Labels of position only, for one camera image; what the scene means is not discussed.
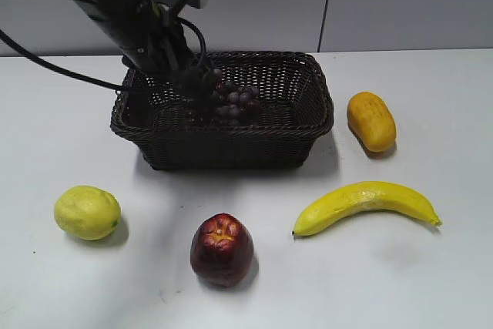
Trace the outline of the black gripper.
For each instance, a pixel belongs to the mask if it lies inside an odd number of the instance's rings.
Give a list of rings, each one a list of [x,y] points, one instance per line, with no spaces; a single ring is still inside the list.
[[[183,33],[196,26],[181,19],[181,0],[168,6],[155,0],[73,0],[119,47],[125,63],[150,76],[170,79],[188,110],[210,121],[216,73],[209,59],[199,62]]]

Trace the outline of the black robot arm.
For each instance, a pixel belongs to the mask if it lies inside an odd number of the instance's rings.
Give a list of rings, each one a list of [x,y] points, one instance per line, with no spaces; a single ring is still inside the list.
[[[154,86],[138,89],[84,76],[41,59],[5,33],[1,40],[41,67],[106,89],[150,95],[171,85],[202,119],[212,116],[211,96],[219,76],[206,57],[202,32],[179,15],[186,6],[202,8],[203,0],[73,1],[118,46],[123,64],[154,79]]]

